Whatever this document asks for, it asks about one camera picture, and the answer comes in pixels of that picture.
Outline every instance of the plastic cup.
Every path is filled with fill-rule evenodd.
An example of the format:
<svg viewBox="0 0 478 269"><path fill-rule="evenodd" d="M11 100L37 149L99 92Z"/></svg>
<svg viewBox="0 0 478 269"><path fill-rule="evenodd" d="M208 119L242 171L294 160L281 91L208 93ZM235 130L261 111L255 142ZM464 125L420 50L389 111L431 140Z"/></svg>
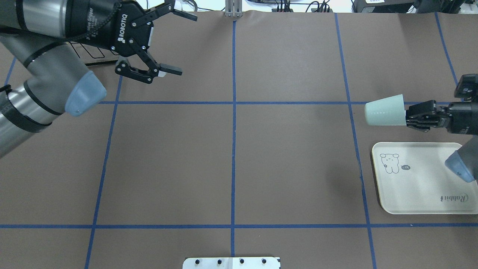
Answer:
<svg viewBox="0 0 478 269"><path fill-rule="evenodd" d="M365 104L365 119L368 125L406 126L405 115L402 94Z"/></svg>

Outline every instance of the black band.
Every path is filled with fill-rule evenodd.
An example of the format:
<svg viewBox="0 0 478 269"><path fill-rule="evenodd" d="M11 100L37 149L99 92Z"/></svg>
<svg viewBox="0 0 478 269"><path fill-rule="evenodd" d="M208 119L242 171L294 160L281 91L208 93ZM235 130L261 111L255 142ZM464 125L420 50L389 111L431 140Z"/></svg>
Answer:
<svg viewBox="0 0 478 269"><path fill-rule="evenodd" d="M57 115L57 116L60 116L61 114L63 113L60 113L60 112L56 112L54 110L52 110L51 108L47 107L44 103L42 103L42 101L40 101L32 92L32 90L30 89L30 87L28 87L28 83L25 81L25 83L23 84L23 87L25 88L25 91L28 93L28 95L30 96L30 98L35 101L35 103L40 106L41 108L45 109L46 111L48 111L49 113L53 114L53 115Z"/></svg>
<svg viewBox="0 0 478 269"><path fill-rule="evenodd" d="M53 49L53 48L56 48L58 46L61 46L61 45L65 45L66 43L62 43L62 42L55 42L55 43L51 43L49 45L46 45L44 46L43 48L35 51L34 53L32 53L24 62L23 62L23 66L25 68L28 68L28 66L38 57L40 57L41 55L43 55L44 53L46 53L47 51Z"/></svg>
<svg viewBox="0 0 478 269"><path fill-rule="evenodd" d="M23 0L17 0L16 6L17 6L18 25L20 25L20 28L22 30L28 31L27 25L25 23L25 17L23 15Z"/></svg>
<svg viewBox="0 0 478 269"><path fill-rule="evenodd" d="M38 123L20 113L8 99L6 91L0 93L0 113L15 126L29 133L39 133L51 125L51 123L46 125Z"/></svg>

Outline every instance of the white tray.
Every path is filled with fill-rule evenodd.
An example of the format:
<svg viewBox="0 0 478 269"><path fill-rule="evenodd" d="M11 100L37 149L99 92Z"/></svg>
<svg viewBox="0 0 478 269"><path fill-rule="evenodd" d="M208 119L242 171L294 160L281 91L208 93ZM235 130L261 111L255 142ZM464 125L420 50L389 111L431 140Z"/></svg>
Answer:
<svg viewBox="0 0 478 269"><path fill-rule="evenodd" d="M457 143L380 142L372 148L380 203L390 214L478 214L478 185L445 166Z"/></svg>

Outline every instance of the light green cup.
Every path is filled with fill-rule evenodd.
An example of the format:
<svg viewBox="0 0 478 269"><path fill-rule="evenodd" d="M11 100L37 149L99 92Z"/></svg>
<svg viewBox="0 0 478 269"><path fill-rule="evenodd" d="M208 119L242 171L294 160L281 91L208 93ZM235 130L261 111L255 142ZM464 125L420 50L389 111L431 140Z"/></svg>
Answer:
<svg viewBox="0 0 478 269"><path fill-rule="evenodd" d="M405 113L402 94L365 104L365 119L369 125L406 126Z"/></svg>

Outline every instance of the bear drawing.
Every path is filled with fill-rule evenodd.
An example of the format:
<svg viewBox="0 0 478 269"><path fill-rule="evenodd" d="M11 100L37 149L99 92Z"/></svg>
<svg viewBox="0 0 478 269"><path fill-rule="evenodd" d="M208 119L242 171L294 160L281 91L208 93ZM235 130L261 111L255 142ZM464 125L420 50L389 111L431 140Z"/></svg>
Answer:
<svg viewBox="0 0 478 269"><path fill-rule="evenodd" d="M382 164L387 173L398 174L400 171L400 167L398 166L398 154L380 154L380 157L382 157Z"/></svg>

